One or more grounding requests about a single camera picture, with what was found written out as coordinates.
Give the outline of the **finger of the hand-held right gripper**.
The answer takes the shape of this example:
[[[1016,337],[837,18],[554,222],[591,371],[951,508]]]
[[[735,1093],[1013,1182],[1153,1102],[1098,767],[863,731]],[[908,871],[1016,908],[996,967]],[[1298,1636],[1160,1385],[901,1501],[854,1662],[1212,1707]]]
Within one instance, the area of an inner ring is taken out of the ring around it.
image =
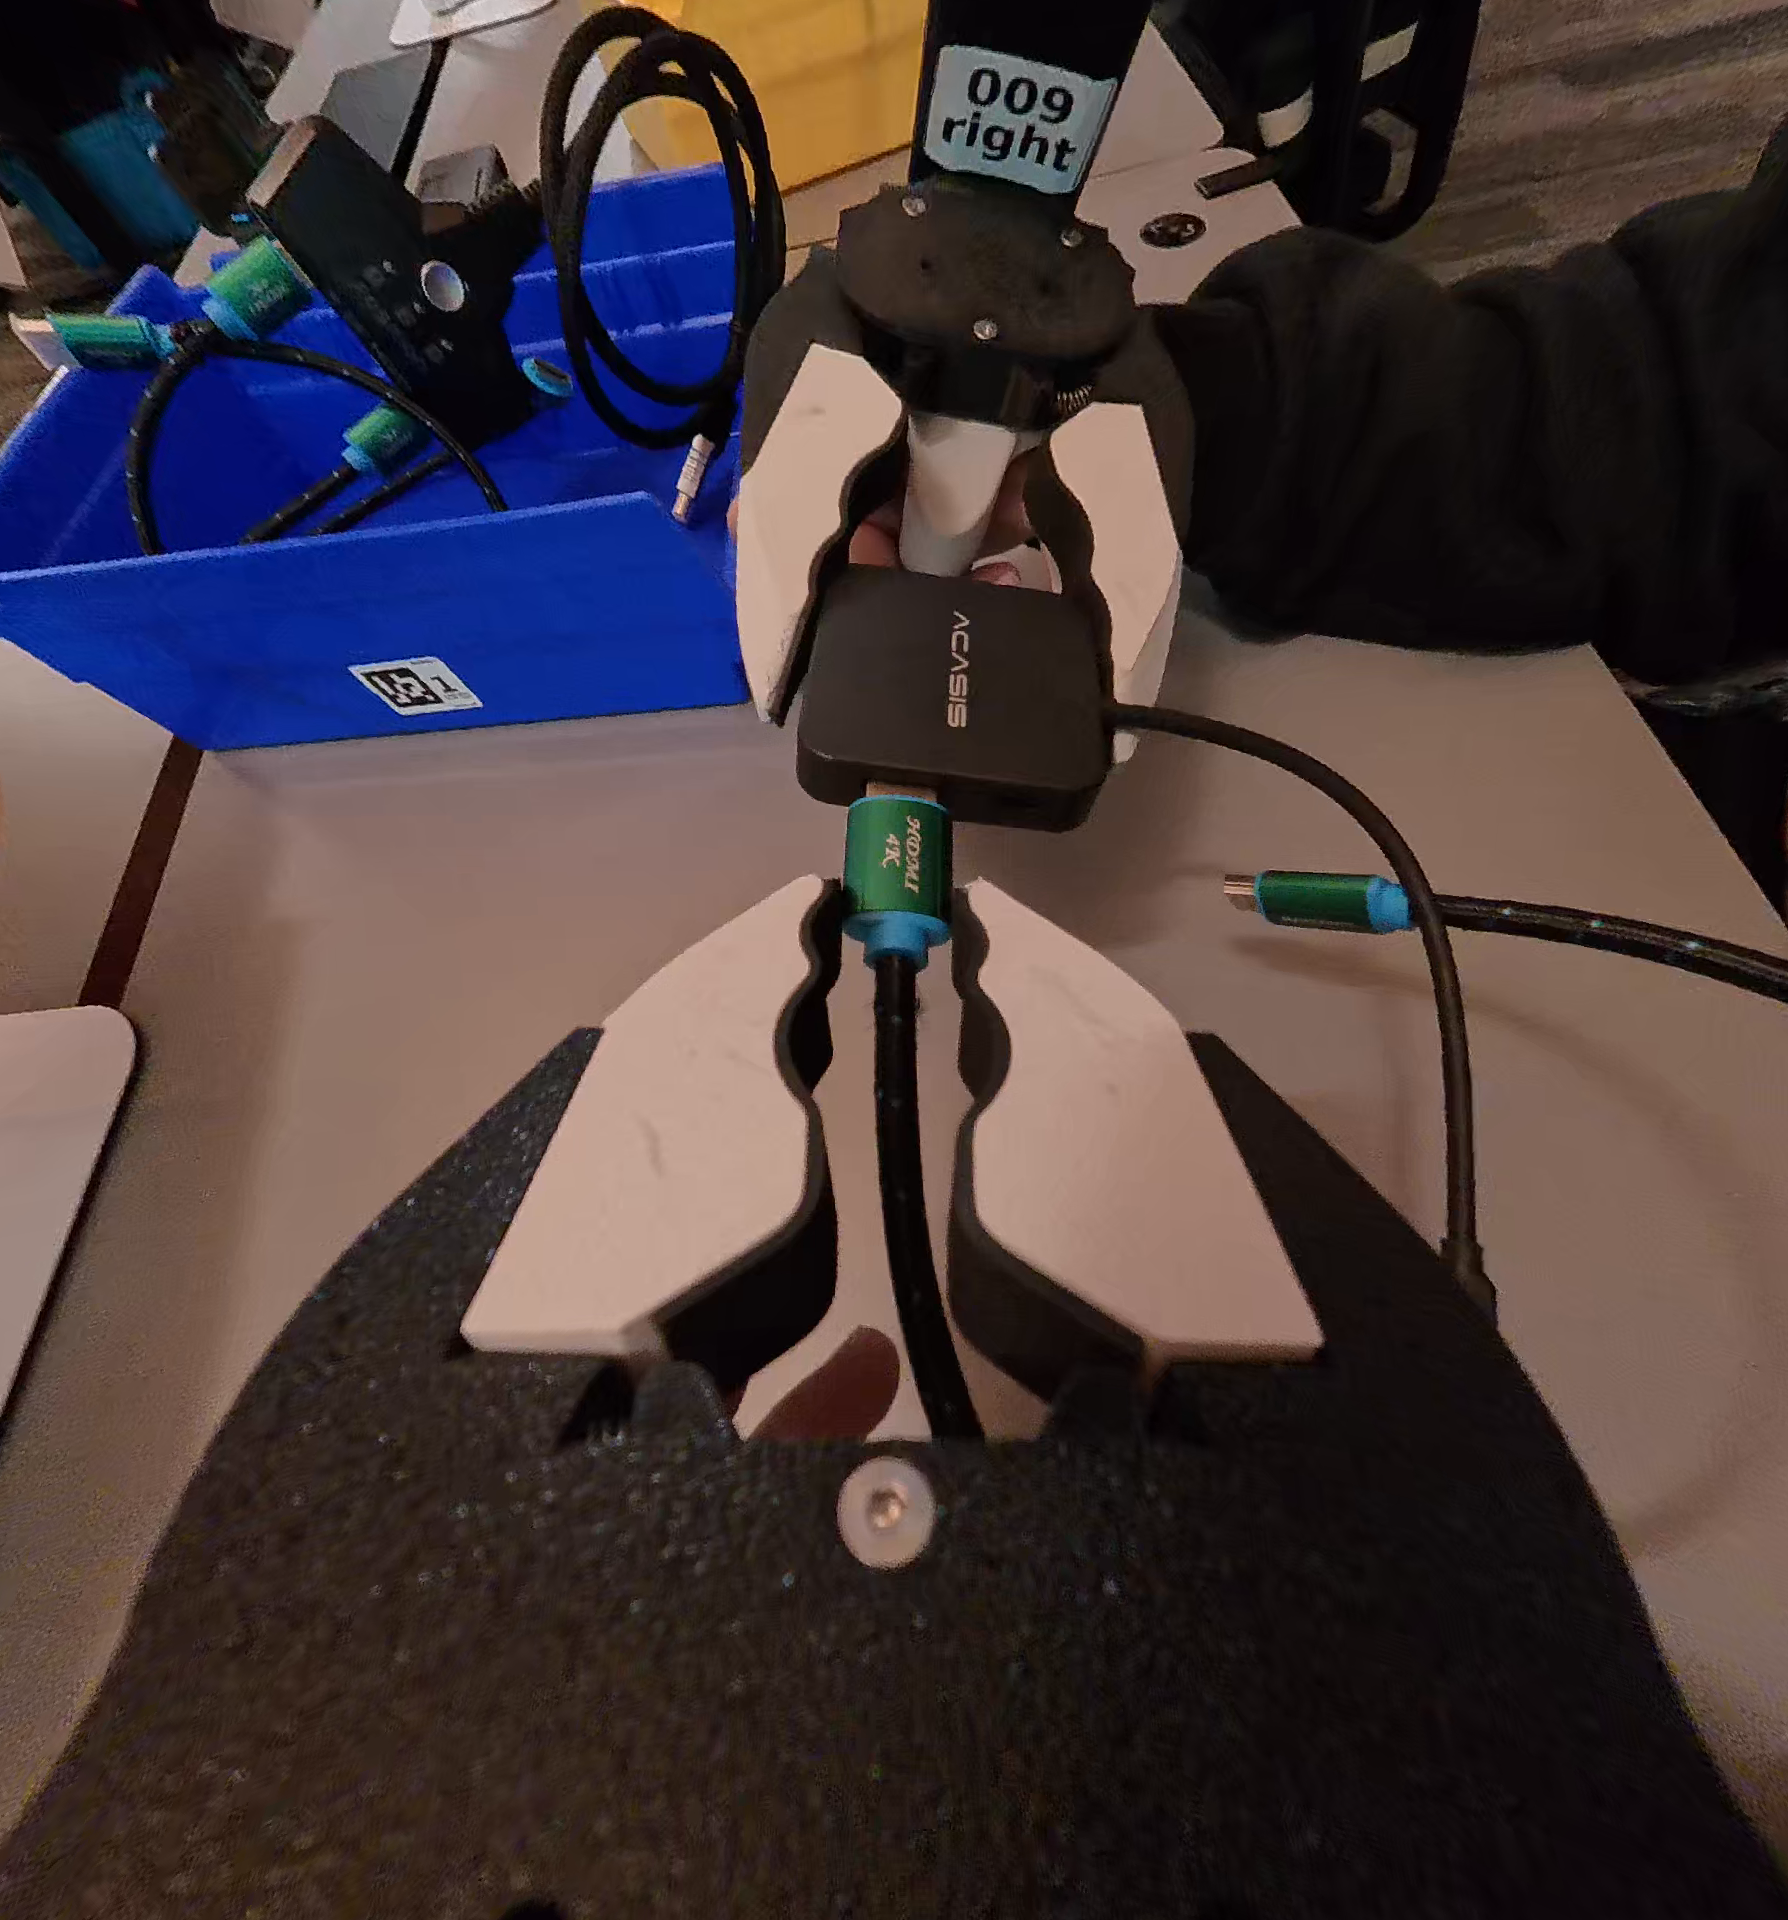
[[[1098,641],[1114,706],[1161,692],[1185,561],[1148,416],[1093,402],[1025,460],[1025,518]]]
[[[905,406],[871,362],[821,342],[753,342],[744,366],[737,644],[755,713],[783,723],[821,566]]]

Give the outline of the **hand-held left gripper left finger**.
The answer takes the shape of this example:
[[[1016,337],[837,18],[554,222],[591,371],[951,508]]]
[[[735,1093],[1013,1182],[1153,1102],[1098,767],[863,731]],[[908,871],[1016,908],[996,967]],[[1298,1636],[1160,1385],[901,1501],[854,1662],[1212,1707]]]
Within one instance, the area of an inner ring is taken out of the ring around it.
[[[685,1361],[742,1389],[826,1317],[838,1223],[813,1092],[843,889],[797,878],[603,1021],[459,1321],[480,1354]]]

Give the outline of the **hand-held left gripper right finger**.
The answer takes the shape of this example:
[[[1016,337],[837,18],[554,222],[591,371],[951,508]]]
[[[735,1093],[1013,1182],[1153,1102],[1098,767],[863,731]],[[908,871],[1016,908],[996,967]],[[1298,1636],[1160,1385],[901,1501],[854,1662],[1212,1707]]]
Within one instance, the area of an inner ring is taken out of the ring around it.
[[[1087,1372],[1312,1361],[1316,1312],[1166,1006],[988,879],[958,893],[951,973],[950,1311],[972,1349],[1044,1405]]]

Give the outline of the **blue plastic bin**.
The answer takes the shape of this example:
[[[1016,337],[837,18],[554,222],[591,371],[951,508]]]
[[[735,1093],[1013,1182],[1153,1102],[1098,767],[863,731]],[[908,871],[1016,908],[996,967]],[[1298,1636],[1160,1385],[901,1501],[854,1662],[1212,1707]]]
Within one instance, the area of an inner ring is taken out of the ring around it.
[[[544,229],[506,312],[538,408],[480,449],[257,233],[249,269],[146,269],[111,309],[156,346],[220,323],[149,438],[154,549],[151,368],[61,371],[0,449],[3,639],[213,752],[746,701],[737,445],[675,518],[687,449],[619,438],[568,374]]]

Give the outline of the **person's right forearm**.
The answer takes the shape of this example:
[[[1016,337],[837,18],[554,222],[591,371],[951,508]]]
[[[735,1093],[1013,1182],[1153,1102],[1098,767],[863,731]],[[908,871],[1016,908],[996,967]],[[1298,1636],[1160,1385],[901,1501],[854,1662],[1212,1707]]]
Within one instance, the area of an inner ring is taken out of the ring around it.
[[[1185,561],[1244,622],[1660,686],[1788,653],[1788,116],[1743,185],[1544,267],[1290,229],[1156,326]]]

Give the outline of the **grey desk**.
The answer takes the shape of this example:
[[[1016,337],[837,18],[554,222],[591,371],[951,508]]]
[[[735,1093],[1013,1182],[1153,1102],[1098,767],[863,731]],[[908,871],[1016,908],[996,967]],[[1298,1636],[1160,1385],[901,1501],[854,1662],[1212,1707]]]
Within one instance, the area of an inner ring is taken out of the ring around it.
[[[1166,697],[1336,767],[1441,888],[1784,944],[1591,653],[1244,642],[1185,603]],[[202,762],[117,995],[138,1079],[0,1442],[0,1840],[310,1285],[573,1027],[837,844],[744,706]],[[1375,866],[1299,782],[1170,739],[1083,830],[958,859],[1215,1031],[1436,1235],[1418,948],[1220,898],[1225,871]],[[1460,974],[1502,1331],[1788,1866],[1788,1009],[1513,939],[1463,944]]]

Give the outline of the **person's right hand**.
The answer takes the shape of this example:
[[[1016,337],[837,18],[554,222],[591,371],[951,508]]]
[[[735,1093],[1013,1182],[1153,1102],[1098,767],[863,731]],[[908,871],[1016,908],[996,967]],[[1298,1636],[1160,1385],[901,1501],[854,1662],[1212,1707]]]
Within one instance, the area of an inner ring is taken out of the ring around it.
[[[902,496],[890,496],[854,528],[848,543],[848,562],[859,566],[881,566],[905,571],[902,528],[906,504]],[[1025,535],[1025,518],[1019,508],[1002,513],[1004,526],[996,528],[1004,548],[979,553],[963,568],[963,575],[979,583],[996,587],[1046,587],[1046,566],[1040,552]]]

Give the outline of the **black office chair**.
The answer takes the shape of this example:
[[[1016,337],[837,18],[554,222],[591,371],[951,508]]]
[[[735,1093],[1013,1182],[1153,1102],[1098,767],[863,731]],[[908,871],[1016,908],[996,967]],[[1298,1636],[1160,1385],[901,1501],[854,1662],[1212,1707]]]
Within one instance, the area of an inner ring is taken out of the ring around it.
[[[1478,16],[1480,2],[1194,2],[1174,30],[1223,131],[1304,224],[1392,241],[1439,193]]]

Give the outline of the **wooden document stand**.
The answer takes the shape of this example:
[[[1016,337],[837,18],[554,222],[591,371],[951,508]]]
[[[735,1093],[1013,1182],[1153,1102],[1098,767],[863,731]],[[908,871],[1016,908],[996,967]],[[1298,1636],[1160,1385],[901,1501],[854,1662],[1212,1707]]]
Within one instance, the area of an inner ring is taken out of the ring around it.
[[[160,745],[119,800],[75,798],[72,768],[18,749],[0,768],[0,1432],[132,1089],[124,1013],[83,1013],[138,904],[139,820]]]

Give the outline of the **black switch box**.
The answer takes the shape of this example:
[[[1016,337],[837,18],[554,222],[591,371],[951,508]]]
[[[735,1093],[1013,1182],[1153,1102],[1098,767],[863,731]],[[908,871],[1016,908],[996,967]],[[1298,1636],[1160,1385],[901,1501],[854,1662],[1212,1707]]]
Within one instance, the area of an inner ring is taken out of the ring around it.
[[[257,229],[359,337],[385,378],[470,449],[522,428],[539,393],[514,361],[506,312],[539,217],[494,189],[453,227],[342,128],[291,123],[246,192]]]

